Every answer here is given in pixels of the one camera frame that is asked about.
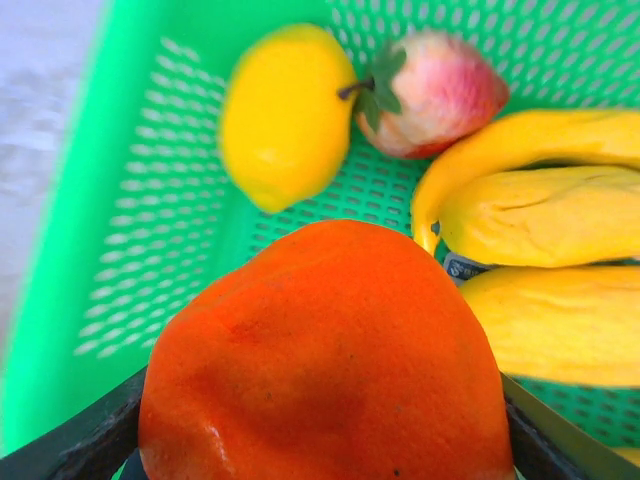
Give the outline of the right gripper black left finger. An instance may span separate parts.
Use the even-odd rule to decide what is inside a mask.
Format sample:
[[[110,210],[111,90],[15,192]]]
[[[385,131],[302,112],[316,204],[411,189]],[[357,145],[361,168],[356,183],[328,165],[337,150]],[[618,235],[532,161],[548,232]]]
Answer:
[[[146,370],[1,459],[3,479],[110,479],[138,447]]]

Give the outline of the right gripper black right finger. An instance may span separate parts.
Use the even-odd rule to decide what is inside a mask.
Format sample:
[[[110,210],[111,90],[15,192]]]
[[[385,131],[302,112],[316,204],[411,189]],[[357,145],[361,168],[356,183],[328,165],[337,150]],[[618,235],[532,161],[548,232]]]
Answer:
[[[501,376],[515,467],[527,479],[637,479],[639,467]]]

